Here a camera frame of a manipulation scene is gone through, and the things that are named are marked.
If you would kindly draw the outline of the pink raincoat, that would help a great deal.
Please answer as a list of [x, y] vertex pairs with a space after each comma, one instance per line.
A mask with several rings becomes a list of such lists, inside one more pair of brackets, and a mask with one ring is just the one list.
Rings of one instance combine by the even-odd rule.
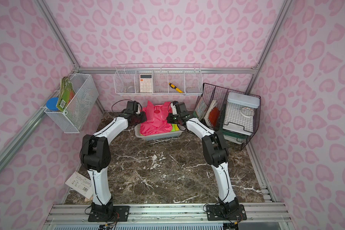
[[147, 121], [140, 125], [140, 134], [143, 136], [150, 136], [171, 132], [173, 126], [167, 121], [167, 117], [171, 111], [170, 102], [154, 105], [151, 101], [148, 101], [147, 106], [143, 108], [143, 112], [146, 113]]

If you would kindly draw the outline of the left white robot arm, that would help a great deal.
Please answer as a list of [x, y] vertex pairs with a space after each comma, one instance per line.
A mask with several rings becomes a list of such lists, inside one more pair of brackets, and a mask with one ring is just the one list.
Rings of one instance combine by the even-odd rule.
[[111, 162], [110, 143], [129, 126], [147, 121], [140, 103], [128, 101], [126, 109], [100, 131], [85, 135], [82, 139], [80, 162], [87, 170], [93, 190], [94, 209], [104, 212], [112, 209], [112, 195], [109, 190], [107, 168]]

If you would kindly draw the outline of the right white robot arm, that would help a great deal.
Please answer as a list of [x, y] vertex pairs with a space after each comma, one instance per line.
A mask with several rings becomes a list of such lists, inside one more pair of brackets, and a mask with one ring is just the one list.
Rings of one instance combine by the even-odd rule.
[[214, 131], [201, 123], [186, 110], [183, 102], [173, 101], [170, 107], [172, 112], [168, 115], [168, 123], [185, 127], [202, 141], [204, 158], [212, 167], [217, 181], [218, 204], [228, 213], [235, 211], [239, 208], [239, 202], [229, 177], [229, 152], [222, 132]]

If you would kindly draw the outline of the white plastic basket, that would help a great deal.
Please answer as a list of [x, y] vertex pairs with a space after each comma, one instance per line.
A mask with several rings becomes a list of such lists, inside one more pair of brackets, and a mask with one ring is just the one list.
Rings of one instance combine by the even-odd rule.
[[158, 140], [158, 139], [165, 139], [165, 138], [173, 138], [173, 137], [179, 137], [183, 131], [176, 131], [176, 132], [169, 132], [164, 134], [156, 134], [156, 135], [150, 135], [150, 136], [143, 136], [140, 134], [140, 125], [137, 125], [135, 127], [135, 135], [137, 138], [141, 138], [142, 140]]

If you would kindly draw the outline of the green folder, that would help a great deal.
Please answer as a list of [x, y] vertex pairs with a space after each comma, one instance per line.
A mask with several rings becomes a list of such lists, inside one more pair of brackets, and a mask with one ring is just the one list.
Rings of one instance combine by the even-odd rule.
[[197, 105], [195, 106], [193, 115], [194, 115], [198, 120], [201, 120], [201, 119], [206, 115], [207, 109], [208, 109], [208, 106], [207, 106], [207, 104], [205, 103], [204, 98], [201, 97], [201, 98], [199, 99]]

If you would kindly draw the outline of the red book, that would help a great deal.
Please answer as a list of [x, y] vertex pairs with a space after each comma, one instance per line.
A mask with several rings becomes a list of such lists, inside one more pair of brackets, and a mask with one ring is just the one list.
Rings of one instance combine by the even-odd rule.
[[217, 124], [220, 115], [220, 110], [218, 109], [218, 104], [216, 100], [212, 100], [205, 116], [204, 120], [209, 128], [214, 128]]

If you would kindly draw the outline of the clear tape roll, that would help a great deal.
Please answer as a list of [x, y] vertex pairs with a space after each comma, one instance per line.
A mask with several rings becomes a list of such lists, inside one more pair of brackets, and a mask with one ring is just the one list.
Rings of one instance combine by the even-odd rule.
[[126, 86], [125, 93], [127, 93], [127, 94], [134, 94], [135, 92], [136, 92], [136, 90], [135, 90], [135, 85], [134, 84], [130, 84], [130, 85]]

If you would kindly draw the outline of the yellow utility knife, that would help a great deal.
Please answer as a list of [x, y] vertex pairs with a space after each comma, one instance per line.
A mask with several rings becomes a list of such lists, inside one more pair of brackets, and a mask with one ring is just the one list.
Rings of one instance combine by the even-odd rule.
[[175, 86], [174, 84], [172, 84], [172, 83], [169, 83], [169, 86], [171, 87], [171, 88], [173, 88], [174, 90], [176, 90], [178, 93], [180, 93], [180, 94], [182, 94], [183, 93], [183, 91], [182, 90], [180, 90], [177, 86]]

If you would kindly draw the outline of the pink calculator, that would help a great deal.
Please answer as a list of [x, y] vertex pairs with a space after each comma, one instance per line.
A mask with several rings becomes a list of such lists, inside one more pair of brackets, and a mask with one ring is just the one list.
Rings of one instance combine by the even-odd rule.
[[153, 77], [152, 74], [140, 75], [140, 92], [153, 93]]

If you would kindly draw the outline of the green zip pouch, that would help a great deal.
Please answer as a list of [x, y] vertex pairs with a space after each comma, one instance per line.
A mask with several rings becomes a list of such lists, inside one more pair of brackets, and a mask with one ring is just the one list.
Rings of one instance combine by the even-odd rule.
[[226, 129], [221, 129], [220, 131], [223, 133], [225, 140], [234, 142], [236, 144], [243, 144], [247, 140], [247, 135], [232, 132]]

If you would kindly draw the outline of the white flat box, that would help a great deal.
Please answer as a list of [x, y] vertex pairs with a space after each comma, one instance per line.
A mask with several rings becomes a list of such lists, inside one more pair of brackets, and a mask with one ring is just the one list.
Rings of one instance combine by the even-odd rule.
[[254, 131], [254, 117], [245, 118], [241, 115], [242, 105], [227, 103], [223, 122], [223, 129], [251, 136]]

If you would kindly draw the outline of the white tape roll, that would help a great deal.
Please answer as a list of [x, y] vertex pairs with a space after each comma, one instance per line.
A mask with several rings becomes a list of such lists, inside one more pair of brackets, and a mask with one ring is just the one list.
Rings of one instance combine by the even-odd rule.
[[252, 118], [255, 115], [255, 111], [250, 107], [242, 107], [240, 113], [245, 118]]

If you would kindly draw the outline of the light blue lidded box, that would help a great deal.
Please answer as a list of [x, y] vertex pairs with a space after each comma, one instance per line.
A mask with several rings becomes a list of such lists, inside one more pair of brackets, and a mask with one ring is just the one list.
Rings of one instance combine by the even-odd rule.
[[260, 99], [258, 97], [239, 94], [235, 92], [229, 93], [227, 102], [250, 108], [258, 108], [260, 106]]

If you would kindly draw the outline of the green card pack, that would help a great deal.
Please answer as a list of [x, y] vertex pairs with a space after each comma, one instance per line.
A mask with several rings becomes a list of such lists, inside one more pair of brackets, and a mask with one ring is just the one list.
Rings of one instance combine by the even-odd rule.
[[58, 95], [57, 109], [63, 112], [68, 104], [72, 101], [75, 96], [75, 91], [73, 89], [72, 82], [69, 77], [63, 77], [60, 80], [60, 93]]

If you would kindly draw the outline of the blue round lid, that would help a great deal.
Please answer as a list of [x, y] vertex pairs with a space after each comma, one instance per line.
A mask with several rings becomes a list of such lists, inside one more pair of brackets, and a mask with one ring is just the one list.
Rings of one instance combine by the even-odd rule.
[[59, 112], [57, 104], [58, 104], [58, 97], [50, 98], [46, 103], [46, 108], [52, 112]]

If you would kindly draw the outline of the white mesh wall basket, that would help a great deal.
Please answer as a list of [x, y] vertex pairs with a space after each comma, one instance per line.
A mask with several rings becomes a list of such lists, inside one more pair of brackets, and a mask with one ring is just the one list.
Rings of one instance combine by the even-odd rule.
[[45, 113], [64, 133], [80, 133], [99, 93], [90, 74], [75, 74], [70, 78], [75, 96], [63, 111], [45, 109]]

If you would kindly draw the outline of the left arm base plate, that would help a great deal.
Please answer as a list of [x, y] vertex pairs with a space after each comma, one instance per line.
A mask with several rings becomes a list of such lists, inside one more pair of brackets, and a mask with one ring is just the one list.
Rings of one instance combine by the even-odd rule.
[[100, 206], [92, 203], [88, 222], [126, 222], [130, 206]]

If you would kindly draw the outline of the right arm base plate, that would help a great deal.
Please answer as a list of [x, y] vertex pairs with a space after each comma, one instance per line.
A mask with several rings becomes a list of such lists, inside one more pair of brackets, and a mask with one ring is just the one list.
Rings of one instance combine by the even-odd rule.
[[246, 211], [242, 204], [232, 211], [227, 211], [222, 205], [205, 204], [203, 211], [206, 212], [208, 221], [230, 220], [240, 222], [247, 220]]

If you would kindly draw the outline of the aluminium rail front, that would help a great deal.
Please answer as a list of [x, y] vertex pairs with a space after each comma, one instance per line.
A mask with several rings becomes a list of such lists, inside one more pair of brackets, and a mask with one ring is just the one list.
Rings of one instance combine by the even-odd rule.
[[[235, 220], [240, 222], [277, 222], [282, 230], [295, 227], [282, 202], [243, 203], [244, 209]], [[118, 224], [183, 224], [209, 223], [204, 204], [116, 204]], [[51, 225], [91, 225], [87, 205], [53, 205], [43, 229]]]

